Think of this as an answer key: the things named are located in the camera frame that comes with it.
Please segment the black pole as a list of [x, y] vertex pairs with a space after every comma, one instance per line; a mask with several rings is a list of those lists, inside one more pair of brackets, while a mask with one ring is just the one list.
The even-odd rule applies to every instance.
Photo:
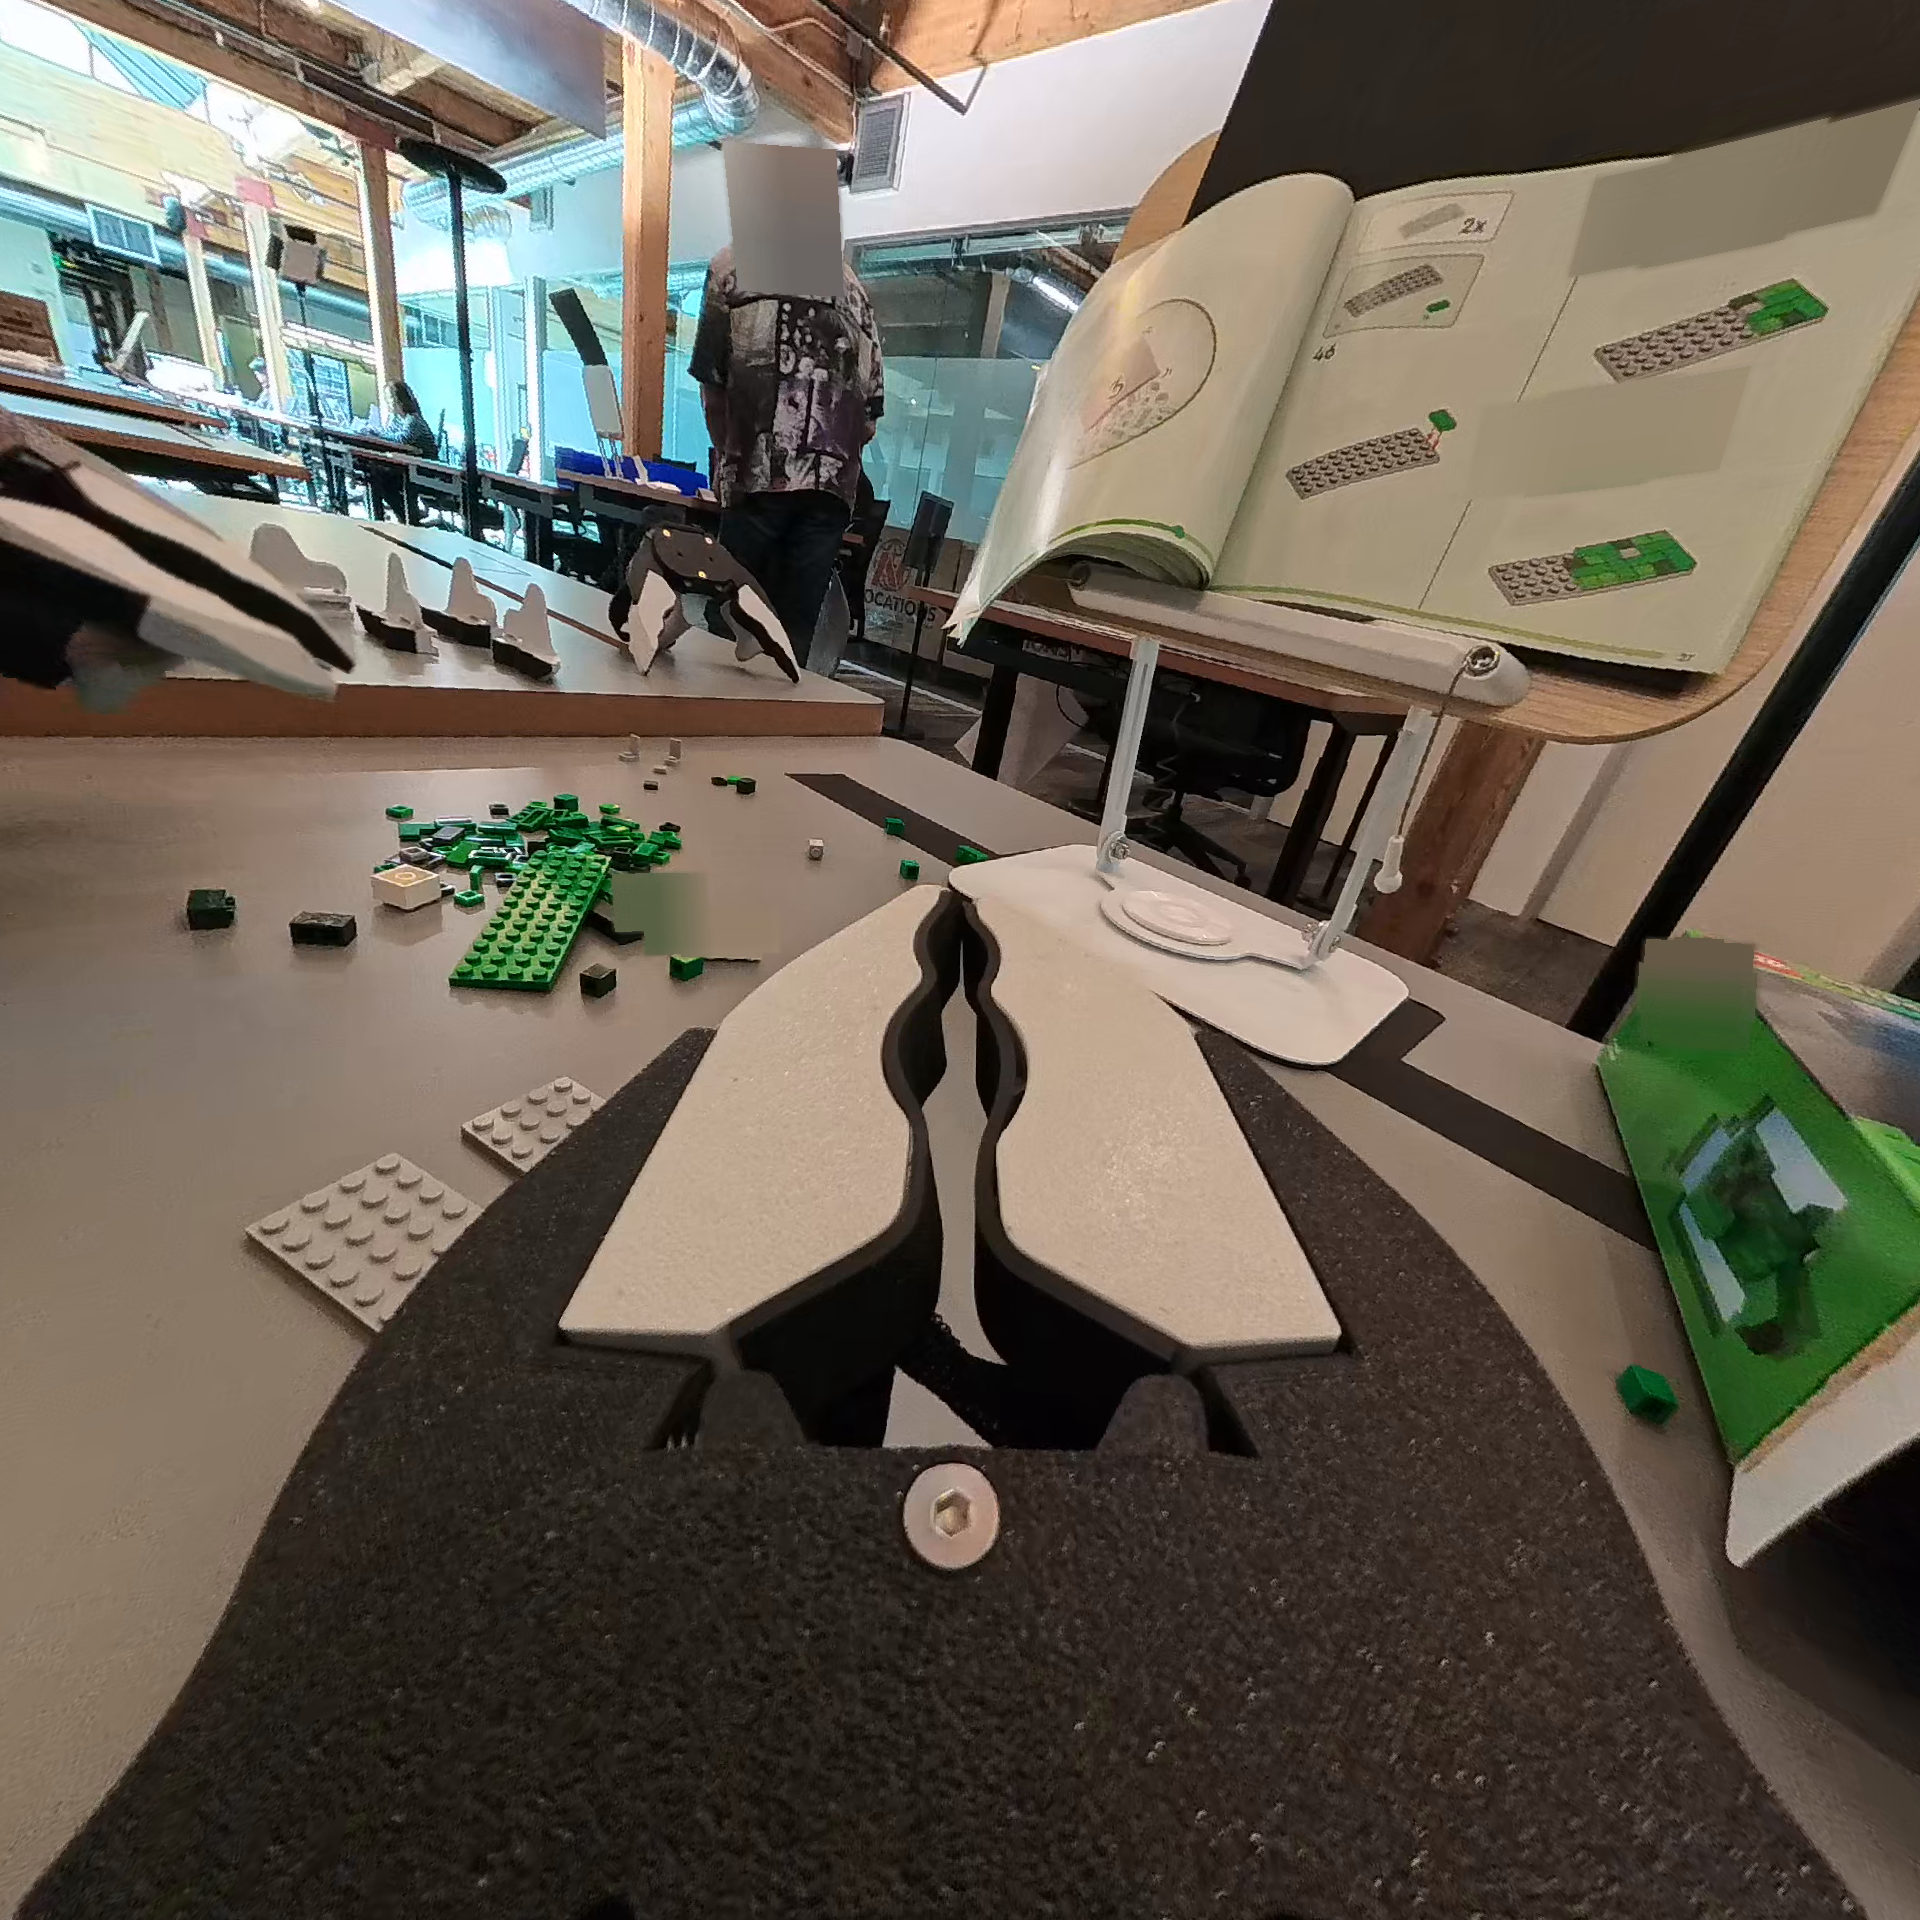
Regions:
[[1775, 679], [1739, 742], [1729, 754], [1687, 829], [1649, 885], [1636, 912], [1607, 949], [1587, 992], [1565, 1019], [1585, 1041], [1605, 1041], [1630, 999], [1642, 951], [1679, 932], [1686, 912], [1729, 851], [1737, 829], [1780, 772], [1789, 748], [1809, 727], [1819, 701], [1856, 648], [1917, 552], [1917, 462], [1912, 461], [1885, 507], [1867, 524], [1855, 557], [1842, 565], [1809, 624], [1803, 644]]

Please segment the grey plate with green tiles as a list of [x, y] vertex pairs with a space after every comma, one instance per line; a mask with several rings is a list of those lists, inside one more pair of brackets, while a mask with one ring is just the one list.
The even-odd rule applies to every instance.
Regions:
[[252, 1219], [246, 1239], [366, 1331], [382, 1331], [480, 1207], [387, 1152]]

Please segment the black tape strip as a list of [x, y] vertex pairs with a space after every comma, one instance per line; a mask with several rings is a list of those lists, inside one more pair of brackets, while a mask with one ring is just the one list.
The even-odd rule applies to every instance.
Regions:
[[[947, 864], [970, 867], [1000, 857], [975, 835], [947, 829], [876, 789], [839, 772], [792, 775], [823, 799], [849, 809], [866, 824], [896, 819], [902, 841]], [[1627, 1171], [1617, 1171], [1579, 1149], [1570, 1149], [1517, 1118], [1476, 1101], [1472, 1092], [1427, 1075], [1412, 1064], [1412, 1051], [1442, 1025], [1442, 1015], [1426, 1002], [1400, 1002], [1356, 1049], [1326, 1072], [1369, 1094], [1373, 1102], [1413, 1121], [1426, 1132], [1452, 1139], [1487, 1167], [1517, 1177], [1533, 1191], [1585, 1215], [1587, 1219], [1653, 1248], [1639, 1189]]]

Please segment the green printed box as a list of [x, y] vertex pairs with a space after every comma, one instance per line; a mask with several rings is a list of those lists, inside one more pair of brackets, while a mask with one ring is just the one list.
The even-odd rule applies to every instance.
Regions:
[[1863, 1482], [1917, 1501], [1917, 1002], [1645, 942], [1596, 1057], [1752, 1565]]

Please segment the pile of small green bricks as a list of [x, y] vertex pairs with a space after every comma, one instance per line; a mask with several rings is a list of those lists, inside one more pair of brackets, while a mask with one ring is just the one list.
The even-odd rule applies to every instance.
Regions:
[[483, 818], [423, 815], [387, 805], [395, 842], [375, 861], [370, 875], [410, 867], [449, 885], [485, 885], [489, 878], [515, 878], [546, 851], [596, 851], [615, 872], [645, 872], [683, 851], [675, 824], [649, 829], [616, 805], [580, 809], [570, 794], [507, 809], [495, 802]]

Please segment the black panel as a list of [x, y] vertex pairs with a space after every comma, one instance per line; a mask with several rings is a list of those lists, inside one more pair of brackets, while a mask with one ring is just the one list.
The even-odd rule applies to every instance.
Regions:
[[1915, 4], [1270, 4], [1187, 215], [1660, 157], [1917, 95]]

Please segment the black floor stand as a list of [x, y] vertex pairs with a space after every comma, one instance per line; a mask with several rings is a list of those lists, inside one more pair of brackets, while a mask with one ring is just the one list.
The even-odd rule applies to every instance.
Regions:
[[416, 167], [430, 179], [446, 182], [452, 272], [455, 272], [455, 351], [460, 368], [460, 515], [469, 541], [483, 537], [483, 485], [476, 461], [476, 395], [475, 395], [475, 355], [470, 355], [470, 294], [465, 268], [465, 201], [503, 197], [507, 191], [503, 175], [476, 157], [440, 145], [429, 137], [396, 141], [396, 155]]

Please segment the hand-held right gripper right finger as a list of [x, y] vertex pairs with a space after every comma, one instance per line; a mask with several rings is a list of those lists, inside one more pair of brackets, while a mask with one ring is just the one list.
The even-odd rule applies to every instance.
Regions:
[[1186, 1017], [1000, 899], [963, 907], [963, 962], [975, 1312], [1012, 1444], [1090, 1449], [1147, 1377], [1332, 1358], [1337, 1312]]

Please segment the large green studded plate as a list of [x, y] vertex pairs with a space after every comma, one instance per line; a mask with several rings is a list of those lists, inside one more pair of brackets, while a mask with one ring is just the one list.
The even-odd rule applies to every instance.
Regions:
[[549, 994], [607, 875], [605, 851], [537, 851], [446, 984], [457, 992]]

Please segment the grey plate with olive tile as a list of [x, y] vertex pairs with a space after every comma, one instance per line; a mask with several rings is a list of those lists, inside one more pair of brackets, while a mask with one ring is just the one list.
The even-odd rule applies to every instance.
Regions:
[[600, 1109], [602, 1094], [567, 1075], [507, 1097], [460, 1122], [460, 1137], [497, 1169], [520, 1177], [570, 1139]]

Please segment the white book stand wooden board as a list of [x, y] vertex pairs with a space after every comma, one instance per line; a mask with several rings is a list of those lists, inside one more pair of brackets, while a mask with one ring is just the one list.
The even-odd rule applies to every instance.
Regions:
[[[1860, 414], [1836, 452], [1800, 535], [1789, 545], [1739, 648], [1713, 675], [1633, 668], [1619, 662], [1575, 659], [1487, 638], [1400, 624], [1483, 645], [1480, 662], [1509, 654], [1523, 667], [1519, 704], [1493, 714], [1496, 728], [1537, 741], [1630, 741], [1679, 727], [1693, 712], [1725, 701], [1753, 677], [1760, 659], [1786, 638], [1819, 574], [1833, 562], [1840, 541], [1863, 529], [1866, 508], [1889, 475], [1889, 461], [1909, 438], [1909, 421], [1890, 414], [1897, 382], [1917, 371], [1917, 302], [1882, 364]], [[1143, 588], [1167, 588], [1132, 578], [1106, 562], [1057, 559], [1039, 565], [1002, 598], [1026, 594], [1039, 578], [1086, 587], [1093, 571]], [[1126, 838], [1126, 784], [1147, 709], [1157, 667], [1165, 662], [1155, 639], [1132, 659], [1122, 691], [1116, 767], [1093, 847], [1060, 847], [1012, 857], [1002, 878], [965, 878], [957, 888], [975, 899], [1005, 899], [1055, 927], [1073, 945], [1100, 961], [1126, 965], [1177, 1011], [1236, 1037], [1247, 1049], [1282, 1064], [1322, 1069], [1340, 1064], [1402, 999], [1406, 989], [1385, 969], [1350, 945], [1359, 892], [1369, 881], [1392, 894], [1402, 884], [1400, 861], [1406, 825], [1413, 815], [1432, 741], [1442, 712], [1406, 714], [1400, 741], [1389, 748], [1385, 772], [1363, 809], [1356, 869], [1340, 885], [1320, 924], [1293, 929], [1267, 924], [1257, 908], [1205, 894], [1193, 881], [1152, 869]]]

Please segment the beige side table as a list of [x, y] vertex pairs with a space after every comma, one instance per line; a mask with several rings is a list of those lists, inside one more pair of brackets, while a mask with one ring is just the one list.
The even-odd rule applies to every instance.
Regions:
[[163, 495], [216, 537], [247, 545], [259, 524], [287, 532], [307, 559], [335, 562], [350, 598], [382, 607], [387, 562], [406, 571], [410, 594], [446, 607], [457, 559], [476, 587], [507, 609], [539, 588], [559, 667], [533, 682], [476, 645], [437, 644], [423, 659], [395, 654], [363, 634], [350, 609], [329, 625], [353, 644], [353, 672], [330, 701], [302, 701], [265, 687], [210, 677], [203, 668], [172, 677], [116, 712], [86, 712], [69, 688], [3, 687], [3, 737], [875, 737], [882, 707], [832, 677], [789, 682], [765, 659], [740, 662], [733, 645], [705, 631], [680, 638], [649, 672], [612, 639], [605, 594], [546, 568], [503, 559], [490, 549], [435, 532], [392, 529], [290, 507], [210, 495]]

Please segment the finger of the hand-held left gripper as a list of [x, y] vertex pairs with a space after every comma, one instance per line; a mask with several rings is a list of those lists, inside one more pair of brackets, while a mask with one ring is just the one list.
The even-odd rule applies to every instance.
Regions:
[[37, 507], [86, 507], [87, 455], [50, 425], [3, 412], [3, 498]]
[[3, 679], [126, 707], [180, 662], [329, 701], [347, 648], [190, 515], [103, 462], [3, 462]]

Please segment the black office chair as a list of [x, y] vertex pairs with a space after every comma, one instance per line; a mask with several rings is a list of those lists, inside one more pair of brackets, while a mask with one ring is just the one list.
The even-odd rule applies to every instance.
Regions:
[[1126, 815], [1126, 838], [1246, 885], [1246, 861], [1193, 829], [1186, 802], [1282, 794], [1302, 772], [1310, 727], [1306, 707], [1157, 672], [1133, 758], [1146, 797]]

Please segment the open brick instruction book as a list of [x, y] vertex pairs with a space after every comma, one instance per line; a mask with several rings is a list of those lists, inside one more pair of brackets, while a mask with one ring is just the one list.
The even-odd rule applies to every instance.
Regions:
[[1915, 301], [1915, 102], [1369, 201], [1240, 188], [1080, 302], [947, 631], [1082, 559], [1713, 675]]

